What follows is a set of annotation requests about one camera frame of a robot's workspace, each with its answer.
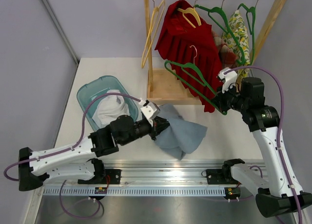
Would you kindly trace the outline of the light blue denim skirt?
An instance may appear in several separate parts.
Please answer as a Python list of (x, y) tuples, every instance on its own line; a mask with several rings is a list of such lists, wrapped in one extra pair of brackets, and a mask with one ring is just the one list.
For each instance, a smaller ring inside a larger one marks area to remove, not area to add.
[(156, 137), (155, 144), (177, 160), (193, 153), (207, 133), (207, 127), (186, 121), (171, 104), (160, 107), (159, 117), (166, 119), (170, 126)]

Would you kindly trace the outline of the green hanger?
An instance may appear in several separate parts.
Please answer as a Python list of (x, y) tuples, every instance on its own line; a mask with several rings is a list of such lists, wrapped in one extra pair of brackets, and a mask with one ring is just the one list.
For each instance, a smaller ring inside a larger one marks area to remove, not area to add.
[[(222, 111), (220, 107), (218, 107), (212, 100), (208, 99), (204, 94), (202, 94), (200, 91), (198, 91), (194, 86), (192, 86), (189, 82), (187, 82), (185, 79), (183, 79), (181, 76), (177, 75), (175, 72), (173, 72), (173, 70), (171, 68), (168, 68), (167, 66), (170, 65), (176, 65), (178, 67), (181, 68), (182, 72), (187, 74), (189, 77), (191, 77), (193, 80), (195, 80), (198, 84), (200, 84), (203, 87), (207, 87), (216, 97), (217, 96), (217, 92), (210, 86), (210, 84), (206, 81), (206, 79), (204, 78), (202, 72), (200, 71), (200, 69), (195, 65), (195, 58), (198, 55), (197, 52), (197, 48), (194, 45), (191, 45), (190, 48), (193, 48), (195, 51), (195, 56), (193, 58), (192, 62), (187, 62), (185, 64), (181, 64), (181, 63), (177, 63), (177, 62), (173, 62), (170, 60), (166, 60), (164, 62), (164, 67), (167, 71), (169, 71), (171, 74), (173, 74), (176, 78), (178, 78), (182, 83), (186, 84), (189, 88), (191, 88), (195, 93), (197, 93), (199, 96), (201, 96), (205, 101), (207, 101), (209, 104), (211, 104), (216, 110), (218, 110), (221, 114), (223, 115), (227, 115), (227, 111)], [(197, 79), (196, 76), (192, 75), (191, 73), (189, 73), (186, 69), (191, 69), (192, 71), (194, 71), (196, 73), (196, 75), (199, 77), (199, 79)]]
[(256, 1), (256, 4), (252, 7), (248, 7), (246, 6), (244, 3), (241, 3), (238, 6), (238, 10), (240, 8), (243, 8), (246, 11), (246, 19), (247, 19), (247, 25), (248, 25), (248, 29), (249, 29), (249, 33), (252, 37), (252, 50), (251, 50), (251, 54), (250, 54), (250, 64), (253, 64), (254, 61), (254, 55), (255, 55), (255, 33), (254, 33), (254, 29), (255, 29), (255, 21), (256, 21), (256, 6), (258, 4), (259, 0)]
[[(231, 38), (234, 40), (236, 46), (238, 47), (239, 51), (241, 52), (241, 58), (240, 59), (237, 59), (236, 62), (238, 65), (244, 65), (245, 64), (245, 56), (244, 56), (244, 51), (242, 49), (242, 47), (240, 46), (239, 42), (238, 42), (238, 39), (235, 37), (234, 33), (232, 32), (229, 24), (228, 24), (228, 19), (227, 19), (227, 16), (225, 14), (225, 12), (223, 11), (223, 3), (224, 3), (225, 0), (222, 1), (222, 4), (220, 7), (213, 7), (213, 8), (207, 8), (207, 7), (204, 7), (202, 5), (199, 5), (199, 4), (195, 4), (194, 7), (195, 8), (199, 8), (205, 12), (207, 12), (207, 15), (209, 16), (209, 18), (220, 28), (222, 29), (222, 31), (226, 34), (230, 34)], [(222, 20), (223, 20), (223, 23), (224, 23), (224, 27), (219, 24), (219, 22), (217, 20), (215, 20), (212, 16), (211, 16), (211, 13), (216, 13), (218, 14), (219, 16), (221, 16)]]

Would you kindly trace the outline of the white skirt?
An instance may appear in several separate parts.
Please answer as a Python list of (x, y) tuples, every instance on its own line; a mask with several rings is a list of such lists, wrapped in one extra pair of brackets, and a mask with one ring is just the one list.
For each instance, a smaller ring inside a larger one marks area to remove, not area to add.
[(121, 95), (109, 95), (101, 99), (92, 117), (99, 128), (104, 128), (121, 115), (130, 115), (128, 104)]

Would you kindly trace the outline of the red pleated skirt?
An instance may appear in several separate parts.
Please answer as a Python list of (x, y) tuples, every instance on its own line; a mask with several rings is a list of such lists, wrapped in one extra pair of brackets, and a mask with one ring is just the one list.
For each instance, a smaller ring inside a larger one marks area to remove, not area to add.
[(185, 0), (178, 0), (168, 7), (155, 49), (162, 59), (185, 64), (192, 62), (195, 51), (198, 55), (195, 65), (200, 69), (206, 81), (216, 90), (221, 86), (217, 78), (222, 69), (218, 51), (212, 35), (212, 26), (201, 19), (199, 25), (191, 14), (186, 19), (178, 9), (187, 9), (191, 5)]

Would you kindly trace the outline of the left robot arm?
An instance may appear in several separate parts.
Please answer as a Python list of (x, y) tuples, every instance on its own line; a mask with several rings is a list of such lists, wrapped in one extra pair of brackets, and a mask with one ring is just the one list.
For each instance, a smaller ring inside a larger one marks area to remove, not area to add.
[(19, 150), (19, 190), (30, 191), (41, 187), (48, 179), (47, 171), (57, 166), (78, 159), (94, 159), (118, 152), (119, 146), (127, 145), (146, 135), (156, 140), (169, 126), (168, 120), (158, 116), (152, 121), (143, 118), (135, 122), (130, 116), (122, 115), (74, 145), (47, 151), (22, 148)]

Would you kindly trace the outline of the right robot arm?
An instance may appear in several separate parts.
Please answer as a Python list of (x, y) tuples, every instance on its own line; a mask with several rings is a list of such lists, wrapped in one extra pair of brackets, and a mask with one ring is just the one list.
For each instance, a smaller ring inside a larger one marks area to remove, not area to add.
[(232, 109), (241, 113), (260, 148), (269, 179), (265, 181), (242, 160), (233, 159), (224, 163), (222, 180), (240, 182), (255, 197), (258, 210), (266, 218), (311, 206), (312, 195), (303, 191), (287, 154), (280, 156), (285, 148), (282, 132), (278, 130), (281, 120), (277, 110), (265, 104), (261, 79), (244, 78), (238, 90), (234, 80), (226, 78), (223, 86), (217, 89), (213, 103), (221, 111)]

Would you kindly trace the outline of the red plaid skirt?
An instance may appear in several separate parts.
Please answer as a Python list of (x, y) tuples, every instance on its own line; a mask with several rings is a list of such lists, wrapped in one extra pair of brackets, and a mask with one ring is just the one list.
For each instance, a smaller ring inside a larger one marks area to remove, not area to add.
[(231, 48), (222, 40), (222, 38), (212, 30), (214, 44), (218, 51), (218, 56), (222, 64), (222, 68), (235, 68), (237, 56)]

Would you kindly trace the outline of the lemon print skirt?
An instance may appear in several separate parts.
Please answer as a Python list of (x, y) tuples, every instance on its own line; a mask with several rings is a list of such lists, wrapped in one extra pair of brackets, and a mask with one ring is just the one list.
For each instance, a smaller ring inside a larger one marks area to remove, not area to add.
[[(223, 32), (221, 38), (236, 56), (236, 59), (234, 60), (234, 66), (241, 67), (250, 65), (251, 61), (249, 51), (249, 35), (245, 26), (244, 19), (239, 10), (236, 10), (232, 13), (230, 19), (228, 20), (228, 25), (230, 27), (230, 30), (232, 31), (232, 34), (236, 38), (238, 45), (236, 44), (230, 33)], [(243, 65), (237, 63), (238, 60), (242, 60), (242, 52), (240, 48), (244, 52), (245, 63)]]

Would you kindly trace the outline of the wooden clothes rack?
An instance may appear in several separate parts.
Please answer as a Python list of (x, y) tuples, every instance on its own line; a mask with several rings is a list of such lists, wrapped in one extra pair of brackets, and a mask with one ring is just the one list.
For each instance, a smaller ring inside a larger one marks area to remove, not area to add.
[[(261, 51), (279, 13), (283, 9), (287, 0), (275, 0), (272, 7), (264, 21), (262, 28), (255, 41), (255, 52), (252, 52), (254, 58), (257, 58)], [(147, 46), (151, 45), (151, 31), (150, 23), (154, 19), (150, 14), (150, 2), (144, 0), (145, 10), (145, 24), (147, 34)], [(148, 84), (147, 84), (147, 98), (157, 104), (171, 103), (173, 105), (199, 105), (198, 98), (193, 97), (188, 90), (186, 90), (180, 81), (174, 78), (164, 68), (156, 69), (153, 66), (152, 52), (147, 53), (148, 58)]]

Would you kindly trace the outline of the teal plastic basin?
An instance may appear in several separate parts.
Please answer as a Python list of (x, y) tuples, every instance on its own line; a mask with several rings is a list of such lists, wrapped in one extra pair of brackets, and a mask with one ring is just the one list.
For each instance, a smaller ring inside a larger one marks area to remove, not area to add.
[[(85, 112), (86, 108), (88, 108), (86, 118), (93, 131), (100, 129), (92, 119), (97, 105), (102, 98), (109, 95), (116, 95), (116, 93), (128, 94), (119, 80), (111, 75), (102, 76), (88, 84), (85, 84), (78, 90), (78, 103), (80, 104), (83, 112)], [(129, 107), (129, 116), (136, 121), (138, 118), (138, 108), (136, 104), (132, 99), (127, 97), (124, 97), (124, 100)]]

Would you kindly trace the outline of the aluminium mounting rail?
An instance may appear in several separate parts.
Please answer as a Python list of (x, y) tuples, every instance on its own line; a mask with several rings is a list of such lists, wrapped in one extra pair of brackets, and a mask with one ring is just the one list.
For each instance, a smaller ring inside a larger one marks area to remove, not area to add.
[(201, 172), (221, 169), (221, 163), (203, 161), (136, 163), (107, 162), (106, 169), (120, 169), (119, 185), (79, 184), (74, 179), (49, 182), (39, 188), (42, 195), (50, 196), (184, 196), (226, 197), (239, 199), (244, 187), (237, 181), (209, 185)]

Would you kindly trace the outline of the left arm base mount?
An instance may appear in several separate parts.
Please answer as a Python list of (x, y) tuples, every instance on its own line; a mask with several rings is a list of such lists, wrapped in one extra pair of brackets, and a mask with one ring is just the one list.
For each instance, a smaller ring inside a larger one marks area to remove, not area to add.
[(105, 177), (100, 180), (100, 185), (106, 185), (107, 181), (109, 185), (119, 185), (121, 180), (121, 172), (120, 169), (106, 169), (105, 170)]

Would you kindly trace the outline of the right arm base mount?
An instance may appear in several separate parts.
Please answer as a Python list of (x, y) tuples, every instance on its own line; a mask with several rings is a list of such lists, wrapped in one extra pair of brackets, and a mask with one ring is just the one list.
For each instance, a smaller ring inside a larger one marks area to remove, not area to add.
[(206, 169), (201, 172), (201, 176), (206, 178), (209, 185), (226, 184), (222, 169)]

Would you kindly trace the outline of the aluminium corner post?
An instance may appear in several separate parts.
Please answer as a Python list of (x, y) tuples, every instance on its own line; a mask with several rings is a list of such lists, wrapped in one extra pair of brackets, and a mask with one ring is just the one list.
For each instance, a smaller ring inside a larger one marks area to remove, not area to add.
[(53, 10), (53, 7), (51, 5), (51, 3), (49, 2), (49, 0), (40, 0), (41, 3), (43, 4), (44, 9), (46, 10), (50, 20), (52, 21), (52, 24), (54, 25), (56, 31), (58, 32), (61, 40), (63, 41), (64, 46), (66, 47), (68, 53), (70, 54), (73, 62), (75, 63), (76, 66), (79, 65), (80, 59), (77, 56), (73, 46), (71, 45), (67, 35), (65, 34), (65, 31), (63, 30), (58, 17), (55, 13), (55, 11)]

